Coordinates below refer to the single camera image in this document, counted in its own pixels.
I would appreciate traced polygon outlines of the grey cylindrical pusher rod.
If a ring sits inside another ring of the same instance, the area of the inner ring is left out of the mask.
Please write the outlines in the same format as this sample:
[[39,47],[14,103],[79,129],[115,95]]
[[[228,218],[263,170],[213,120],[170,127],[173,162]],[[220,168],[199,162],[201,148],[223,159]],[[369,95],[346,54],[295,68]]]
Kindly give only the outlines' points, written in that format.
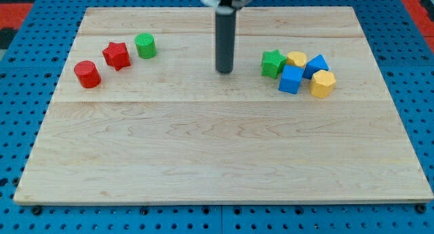
[[236,19],[236,11],[232,8],[226,7],[216,11],[216,70],[222,74],[229,74],[233,71]]

